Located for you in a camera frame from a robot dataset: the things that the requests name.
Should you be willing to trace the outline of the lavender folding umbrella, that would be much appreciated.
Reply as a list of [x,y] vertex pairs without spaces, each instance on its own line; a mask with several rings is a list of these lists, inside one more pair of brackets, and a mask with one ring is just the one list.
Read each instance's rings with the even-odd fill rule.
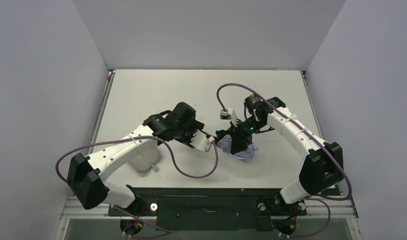
[[216,147],[225,154],[232,155],[236,160],[245,163],[251,162],[259,150],[258,146],[252,141],[240,137],[235,132],[226,130],[216,131]]

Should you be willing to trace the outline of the pink umbrella case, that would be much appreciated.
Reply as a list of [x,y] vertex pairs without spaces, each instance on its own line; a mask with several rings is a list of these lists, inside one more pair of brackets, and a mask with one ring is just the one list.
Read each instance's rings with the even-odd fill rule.
[[161,151],[157,147],[154,147],[135,156],[128,162],[128,164],[140,174],[147,173],[150,170],[158,172],[159,167],[157,164],[160,160],[160,155]]

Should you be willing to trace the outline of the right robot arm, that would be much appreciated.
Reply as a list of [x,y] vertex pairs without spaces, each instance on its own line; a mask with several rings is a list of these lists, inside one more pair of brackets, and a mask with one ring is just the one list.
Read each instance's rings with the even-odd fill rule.
[[262,101],[252,94],[244,100],[250,117],[231,121],[227,130],[231,137],[231,154],[243,153],[253,142],[253,135],[269,126],[284,137],[303,159],[297,180],[280,190],[285,204],[293,204],[315,196],[344,179],[343,150],[336,143],[328,143],[307,130],[286,104],[277,97]]

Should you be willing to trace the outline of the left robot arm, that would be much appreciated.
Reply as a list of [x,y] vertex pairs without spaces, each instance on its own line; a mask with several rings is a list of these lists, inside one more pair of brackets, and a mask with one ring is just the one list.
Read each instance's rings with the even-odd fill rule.
[[124,138],[108,143],[89,155],[71,158],[67,183],[84,209],[99,204],[128,208],[136,199],[131,184],[110,183],[108,178],[120,167],[130,164],[144,173],[155,167],[158,146],[178,141],[192,149],[209,151],[214,138],[203,132],[204,123],[196,120],[196,110],[179,102],[173,110],[150,115]]

